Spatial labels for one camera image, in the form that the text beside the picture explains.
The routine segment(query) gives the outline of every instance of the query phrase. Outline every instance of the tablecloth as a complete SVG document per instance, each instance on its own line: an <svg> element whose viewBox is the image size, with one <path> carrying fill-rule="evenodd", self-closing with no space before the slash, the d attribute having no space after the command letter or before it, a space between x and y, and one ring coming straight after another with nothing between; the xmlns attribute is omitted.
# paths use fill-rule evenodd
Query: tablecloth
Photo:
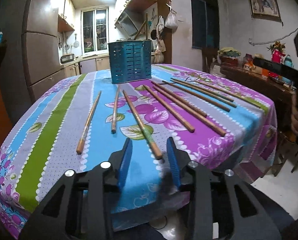
<svg viewBox="0 0 298 240"><path fill-rule="evenodd" d="M166 150L167 138L172 136L177 148L185 150L192 160L214 169L239 150L240 164L235 171L251 181L272 164L276 148L276 114L269 98L225 78L181 66L152 65L152 80L160 83L161 80L169 81L171 77L182 80L199 78L242 95L250 102L257 102L261 108L233 98L237 108L228 106L230 112L225 112L167 85L205 111L210 121L226 131L226 135L220 137L159 94L195 127L195 132L189 133L145 90L143 85L153 86L150 80L121 84L121 90L129 95L162 152ZM139 223L132 221L130 215L128 219L124 218L123 214L158 202L162 178L169 174L168 159L165 156L166 161L161 162L154 158L122 93L118 101L117 133L111 134L116 89L117 85L111 83L109 70L64 79L37 100L13 127L0 148L0 219L15 238L30 213L66 170L91 170L108 160L112 152L121 150L126 138L132 139L133 154L125 187L112 207L112 213L118 214L113 219L115 230ZM102 94L83 153L77 155L78 140L100 90ZM174 194L177 197L173 198L176 190L172 185L169 188L166 195L170 198L166 206L180 207L188 201L184 195Z"/></svg>

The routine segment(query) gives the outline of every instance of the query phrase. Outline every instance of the kitchen counter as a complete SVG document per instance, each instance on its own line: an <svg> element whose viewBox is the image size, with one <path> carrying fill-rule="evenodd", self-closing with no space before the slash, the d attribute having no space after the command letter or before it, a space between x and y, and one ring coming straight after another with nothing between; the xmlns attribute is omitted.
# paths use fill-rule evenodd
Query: kitchen counter
<svg viewBox="0 0 298 240"><path fill-rule="evenodd" d="M101 58L101 57L108 57L108 56L109 56L109 53L104 53L104 54L100 54L100 55L97 55L97 54L94 54L94 55L81 55L81 56L79 56L78 58L76 58L75 60L73 60L71 62L60 64L60 66L62 68L65 68L65 67L74 65L76 63L79 63L79 62L82 62L82 61L85 61L85 60Z"/></svg>

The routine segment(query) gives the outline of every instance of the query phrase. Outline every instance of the chopstick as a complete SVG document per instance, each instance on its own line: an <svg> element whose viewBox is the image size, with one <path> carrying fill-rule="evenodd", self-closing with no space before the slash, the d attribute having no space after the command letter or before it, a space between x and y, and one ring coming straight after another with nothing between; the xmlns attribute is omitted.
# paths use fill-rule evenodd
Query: chopstick
<svg viewBox="0 0 298 240"><path fill-rule="evenodd" d="M163 87L162 85L159 85L158 83L156 83L155 81L151 81L152 84L154 84L156 87L164 90L165 92L167 92L169 95L171 95L172 97L178 99L180 102L184 103L186 106L190 107L192 110L198 112L199 114L201 114L203 117L207 117L207 114L202 111L201 109L197 108L196 106L191 105L187 100L184 100L181 96L178 96L177 94L175 94L174 92L170 91L169 89Z"/></svg>
<svg viewBox="0 0 298 240"><path fill-rule="evenodd" d="M182 91L185 91L185 92L187 92L187 93L189 93L189 94L191 94L191 95L193 95L193 96L196 96L196 97L198 97L198 98L200 98L200 99L202 99L202 100L205 100L205 101L207 101L208 103L211 103L211 104L213 104L214 106L217 106L217 107L221 108L222 110L224 110L224 111L226 111L226 112L230 112L230 108L228 108L228 107L226 107L226 106L223 106L222 104L219 104L218 102L215 102L215 101L213 101L213 100L211 100L211 99L209 99L209 98L206 98L206 97L204 97L203 95L200 95L200 94L198 94L198 93L196 93L196 92L193 92L193 91L191 91L191 90L189 90L189 89L186 89L186 88L177 86L177 85L175 85L175 84L169 83L169 82L164 81L164 80L162 80L162 82L165 83L165 84L167 84L167 85L170 85L170 86L172 86L172 87L175 87L175 88L177 88L177 89L180 89L180 90L182 90Z"/></svg>
<svg viewBox="0 0 298 240"><path fill-rule="evenodd" d="M88 133L88 130L89 130L90 122L92 120L93 114L94 114L95 109L97 107L97 104L99 102L100 95L101 95L101 90L100 90L99 94L97 95L96 100L95 100L95 102L94 102L94 104L93 104L93 106L92 106L92 108L91 108L91 110L89 112L89 115L88 115L87 120L86 120L85 127L83 128L83 132L82 132L81 138L80 138L80 140L78 142L78 146L77 146L76 152L79 155L82 154L82 150L83 150L83 147L85 145L85 140L86 140L87 133Z"/></svg>
<svg viewBox="0 0 298 240"><path fill-rule="evenodd" d="M226 132L222 128L216 126L214 123L209 121L207 118L203 117L201 114L196 112L195 110L191 109L188 104L182 103L178 99L174 98L172 95L168 94L164 90L160 89L159 87L155 88L158 92L163 94L166 98L169 98L171 101L176 103L178 106L182 107L184 110L186 110L188 113L190 113L192 116L203 122L206 126L211 128L213 131L215 131L217 134L220 134L222 137L225 136Z"/></svg>
<svg viewBox="0 0 298 240"><path fill-rule="evenodd" d="M144 85L145 89L154 97L156 98L160 104L162 104L185 128L188 129L190 133L194 132L194 127L186 121L178 112L176 112L169 104L167 104L163 99L157 96L150 87Z"/></svg>
<svg viewBox="0 0 298 240"><path fill-rule="evenodd" d="M116 133L116 125L117 125L117 104L118 104L118 97L119 97L120 86L117 88L116 97L114 99L113 105L113 114L112 114L112 123L111 123L111 133Z"/></svg>
<svg viewBox="0 0 298 240"><path fill-rule="evenodd" d="M219 91L221 91L221 92L223 92L223 93L226 93L226 94L228 94L228 95L230 95L230 96L233 96L233 97L235 97L235 98L239 98L240 100L245 101L245 102L247 102L247 103L249 103L249 104L251 104L251 105L253 105L253 106L256 106L256 107L261 108L261 106L255 104L255 103L253 103L253 102L249 102L249 101L246 100L244 97L242 97L242 96L238 96L238 95L236 95L236 94L234 94L234 93L232 93L232 92L229 92L229 91L227 91L227 90L225 90L225 89L218 88L218 87L215 87L215 86L213 86L213 85L209 85L209 84L206 84L206 83L203 83L203 82L200 82L200 81L195 81L195 82L197 82L197 83L199 83L199 84L201 84L201 85L205 85L205 86L211 87L211 88L213 88L213 89L217 89L217 90L219 90Z"/></svg>
<svg viewBox="0 0 298 240"><path fill-rule="evenodd" d="M162 159L162 153L160 151L160 149L158 148L157 144L155 143L155 141L153 140L151 134L148 132L147 128L145 127L144 123L142 122L142 120L140 119L140 116L136 110L136 108L134 107L134 105L132 104L132 102L130 101L127 93L123 90L122 91L126 101L130 107L130 110L132 111L132 114L134 116L134 118L136 119L140 129L142 130L143 135L145 136L146 140L149 143L149 146L154 154L154 156L156 157L157 160Z"/></svg>
<svg viewBox="0 0 298 240"><path fill-rule="evenodd" d="M221 101L221 102L223 102L223 103L226 103L226 104L228 104L228 105L230 105L230 106L236 108L236 105L235 105L235 104L231 103L231 102L228 101L228 100L224 100L224 99L220 98L218 95L214 95L214 94L210 93L207 89L202 89L202 88L199 87L199 86L190 84L190 83L185 82L185 81L182 81L182 80L178 80L178 79L174 79L174 78L171 78L171 80L172 80L173 82L179 84L179 85L183 85L183 86L192 88L192 89L194 89L194 90L196 90L196 91L198 91L198 92L204 93L204 94L206 94L206 95L208 95L208 96L210 96L210 97L212 97L212 98L215 98L215 99L217 99L217 100L219 100L219 101Z"/></svg>

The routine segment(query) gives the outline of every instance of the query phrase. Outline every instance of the ceiling light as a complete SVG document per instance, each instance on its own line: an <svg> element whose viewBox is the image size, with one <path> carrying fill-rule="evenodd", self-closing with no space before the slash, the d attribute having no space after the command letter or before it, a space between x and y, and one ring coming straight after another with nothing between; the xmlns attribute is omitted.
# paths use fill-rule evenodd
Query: ceiling light
<svg viewBox="0 0 298 240"><path fill-rule="evenodd" d="M97 20L105 19L105 17L106 17L105 13L97 13L96 14L96 19Z"/></svg>

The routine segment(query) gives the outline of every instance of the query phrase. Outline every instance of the potted plant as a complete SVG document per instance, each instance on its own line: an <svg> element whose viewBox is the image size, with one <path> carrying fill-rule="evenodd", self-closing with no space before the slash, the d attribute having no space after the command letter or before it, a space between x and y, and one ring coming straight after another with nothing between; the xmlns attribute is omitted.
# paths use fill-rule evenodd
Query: potted plant
<svg viewBox="0 0 298 240"><path fill-rule="evenodd" d="M281 63L282 57L285 56L285 43L281 43L280 41L276 41L275 43L271 44L268 50L271 50L273 62Z"/></svg>

